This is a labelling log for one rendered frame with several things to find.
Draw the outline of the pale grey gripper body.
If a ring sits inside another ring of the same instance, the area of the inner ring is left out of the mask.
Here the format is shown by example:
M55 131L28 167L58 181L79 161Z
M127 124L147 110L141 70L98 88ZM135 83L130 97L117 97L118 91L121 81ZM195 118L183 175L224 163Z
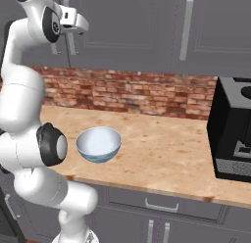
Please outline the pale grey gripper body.
M63 33L88 32L89 30L89 22L81 14L71 15L65 13L60 19L60 24Z

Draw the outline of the pale blue bowl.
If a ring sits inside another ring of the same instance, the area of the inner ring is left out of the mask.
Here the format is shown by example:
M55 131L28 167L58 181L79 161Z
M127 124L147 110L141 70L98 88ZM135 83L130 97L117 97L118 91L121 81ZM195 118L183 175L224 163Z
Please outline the pale blue bowl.
M89 162L103 164L113 159L122 145L121 135L107 126L82 132L75 142L78 152Z

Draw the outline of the grey base cabinet door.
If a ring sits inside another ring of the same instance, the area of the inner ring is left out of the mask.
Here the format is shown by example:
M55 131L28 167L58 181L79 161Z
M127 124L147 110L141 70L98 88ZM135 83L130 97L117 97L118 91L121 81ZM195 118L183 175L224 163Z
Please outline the grey base cabinet door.
M178 219L161 219L158 243L163 243L165 222L171 226L168 243L251 243L251 233Z
M159 218L128 210L98 207L88 224L99 243L147 243L148 221L154 220L153 240L157 243Z
M21 198L14 189L14 176L0 171L0 188L4 198L10 194L10 204L26 239L39 243L52 243L60 232L59 211L54 208L32 204Z

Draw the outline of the black coffee machine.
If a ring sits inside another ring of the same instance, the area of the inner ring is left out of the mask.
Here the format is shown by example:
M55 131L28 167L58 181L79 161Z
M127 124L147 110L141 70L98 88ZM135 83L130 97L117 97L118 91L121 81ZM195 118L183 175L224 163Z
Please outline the black coffee machine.
M216 178L251 183L251 78L218 78L207 133Z

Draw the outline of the grey drawer front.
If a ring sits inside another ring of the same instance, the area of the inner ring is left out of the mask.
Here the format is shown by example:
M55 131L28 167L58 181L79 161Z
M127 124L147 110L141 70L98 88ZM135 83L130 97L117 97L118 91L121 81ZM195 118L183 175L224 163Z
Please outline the grey drawer front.
M218 220L224 211L224 206L202 201L189 200L173 196L146 193L122 188L110 187L108 189L109 201L114 204L145 207L145 198L150 204L173 208L179 203L176 214L200 219Z

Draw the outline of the grey wall cabinet door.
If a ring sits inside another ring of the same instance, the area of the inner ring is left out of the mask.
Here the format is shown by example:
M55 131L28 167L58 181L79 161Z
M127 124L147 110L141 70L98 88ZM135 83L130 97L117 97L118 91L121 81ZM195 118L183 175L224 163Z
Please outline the grey wall cabinet door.
M186 0L177 1L172 71L251 77L251 0L194 0L186 60L179 60Z
M176 0L71 0L89 22L76 32L73 68L167 73Z
M0 61L5 43L5 25L10 21L26 17L25 10L16 0L0 0ZM53 55L51 44L31 47L23 52L22 64L45 67L68 67L68 48L66 37L61 35L58 39L57 48L61 55Z

